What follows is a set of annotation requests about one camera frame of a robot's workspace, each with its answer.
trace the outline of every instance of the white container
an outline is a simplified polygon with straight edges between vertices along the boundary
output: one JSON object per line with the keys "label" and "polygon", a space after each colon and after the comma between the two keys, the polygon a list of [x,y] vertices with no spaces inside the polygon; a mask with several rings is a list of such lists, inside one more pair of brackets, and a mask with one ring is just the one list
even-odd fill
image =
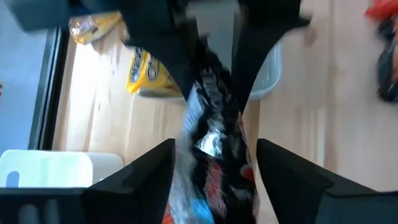
{"label": "white container", "polygon": [[113,153],[11,149],[0,158],[0,187],[89,187],[123,167]]}

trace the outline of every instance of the light wood surface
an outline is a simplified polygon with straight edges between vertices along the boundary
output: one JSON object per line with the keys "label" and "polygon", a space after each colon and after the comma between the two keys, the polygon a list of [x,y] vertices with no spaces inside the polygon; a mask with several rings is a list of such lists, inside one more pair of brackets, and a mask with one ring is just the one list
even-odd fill
{"label": "light wood surface", "polygon": [[[248,104],[244,127],[255,162],[257,138],[376,190],[398,189],[398,109],[377,99],[382,43],[364,18],[363,0],[304,0],[309,32],[282,40],[282,78],[261,102]],[[70,44],[54,149],[106,151],[130,163],[178,136],[184,105],[125,90],[131,51],[120,25],[92,46]],[[260,223],[276,222],[259,174]]]}

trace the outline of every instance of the crumpled snack bag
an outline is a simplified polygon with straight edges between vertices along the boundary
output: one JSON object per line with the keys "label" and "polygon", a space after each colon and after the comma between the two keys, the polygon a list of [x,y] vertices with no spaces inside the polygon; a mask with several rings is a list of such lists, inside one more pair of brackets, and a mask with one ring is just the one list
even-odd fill
{"label": "crumpled snack bag", "polygon": [[231,75],[199,42],[164,223],[255,223],[258,197]]}
{"label": "crumpled snack bag", "polygon": [[398,0],[373,0],[365,15],[377,20],[387,19],[398,13]]}
{"label": "crumpled snack bag", "polygon": [[120,12],[76,17],[69,21],[69,31],[79,44],[89,44],[105,36],[121,20]]}
{"label": "crumpled snack bag", "polygon": [[126,88],[129,93],[146,89],[162,96],[181,96],[181,91],[164,65],[146,50],[134,47],[127,73]]}
{"label": "crumpled snack bag", "polygon": [[379,97],[390,103],[398,103],[398,36],[397,16],[388,18],[379,26],[379,33],[386,41],[386,48],[377,62]]}

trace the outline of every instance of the red object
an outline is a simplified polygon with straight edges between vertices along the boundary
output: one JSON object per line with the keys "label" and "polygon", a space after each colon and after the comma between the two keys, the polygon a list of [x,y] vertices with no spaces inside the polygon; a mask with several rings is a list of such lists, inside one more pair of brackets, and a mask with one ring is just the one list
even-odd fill
{"label": "red object", "polygon": [[366,15],[377,20],[384,20],[398,13],[398,0],[373,0],[373,6]]}

